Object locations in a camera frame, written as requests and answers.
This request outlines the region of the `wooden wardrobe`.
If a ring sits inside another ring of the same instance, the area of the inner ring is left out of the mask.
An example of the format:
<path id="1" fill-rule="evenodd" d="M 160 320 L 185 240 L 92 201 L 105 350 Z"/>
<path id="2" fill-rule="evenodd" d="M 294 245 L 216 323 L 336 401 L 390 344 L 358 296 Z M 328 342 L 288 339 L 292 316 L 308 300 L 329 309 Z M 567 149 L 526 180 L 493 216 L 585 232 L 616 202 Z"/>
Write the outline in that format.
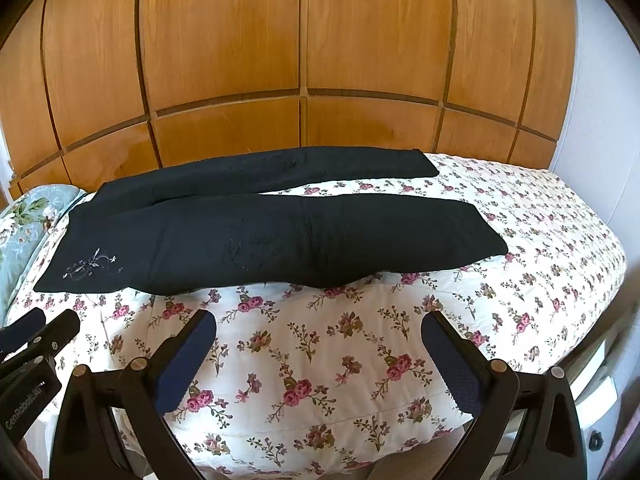
<path id="1" fill-rule="evenodd" d="M 11 196 L 215 156 L 418 148 L 547 167 L 575 0 L 23 0 L 1 43 Z"/>

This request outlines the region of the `black embroidered pants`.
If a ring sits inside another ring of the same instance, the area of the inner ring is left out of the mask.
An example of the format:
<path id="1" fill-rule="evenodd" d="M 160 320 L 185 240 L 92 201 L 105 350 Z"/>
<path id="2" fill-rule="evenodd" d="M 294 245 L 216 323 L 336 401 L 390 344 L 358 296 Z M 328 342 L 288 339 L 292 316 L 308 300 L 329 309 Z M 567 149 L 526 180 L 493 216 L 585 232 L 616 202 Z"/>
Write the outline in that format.
<path id="1" fill-rule="evenodd" d="M 468 203 L 382 193 L 297 196 L 329 181 L 434 178 L 416 150 L 287 148 L 107 182 L 75 207 L 37 292 L 343 286 L 378 272 L 461 268 L 504 239 Z"/>

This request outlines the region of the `light blue floral pillow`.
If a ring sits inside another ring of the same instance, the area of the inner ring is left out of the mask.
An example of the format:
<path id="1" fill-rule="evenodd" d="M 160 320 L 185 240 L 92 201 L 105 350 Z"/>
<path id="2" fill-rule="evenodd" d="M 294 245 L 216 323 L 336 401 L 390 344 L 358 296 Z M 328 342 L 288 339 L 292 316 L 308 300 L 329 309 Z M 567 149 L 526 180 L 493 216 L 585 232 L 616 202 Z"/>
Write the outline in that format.
<path id="1" fill-rule="evenodd" d="M 32 188 L 1 214 L 1 324 L 32 256 L 46 235 L 87 192 L 69 184 Z"/>

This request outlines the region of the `floral white bedspread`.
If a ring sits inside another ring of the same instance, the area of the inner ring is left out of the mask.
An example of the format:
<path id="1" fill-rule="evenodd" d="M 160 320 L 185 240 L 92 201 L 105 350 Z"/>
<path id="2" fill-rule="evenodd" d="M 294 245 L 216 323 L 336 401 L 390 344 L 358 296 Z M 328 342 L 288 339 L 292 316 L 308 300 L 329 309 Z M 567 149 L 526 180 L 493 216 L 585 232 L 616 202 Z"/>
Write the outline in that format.
<path id="1" fill-rule="evenodd" d="M 214 287 L 180 296 L 36 292 L 66 231 L 52 188 L 27 195 L 51 229 L 25 263 L 6 317 L 75 311 L 80 330 L 56 360 L 67 380 L 152 353 L 198 309 L 218 335 L 167 417 L 209 479 L 317 479 L 367 466 L 449 434 L 457 408 L 420 337 L 442 312 L 488 358 L 542 373 L 584 338 L 623 284 L 620 240 L 547 170 L 433 156 L 429 179 L 329 181 L 297 194 L 381 192 L 463 200 L 506 241 L 506 253 L 457 270 L 378 273 L 334 288 L 290 283 Z"/>

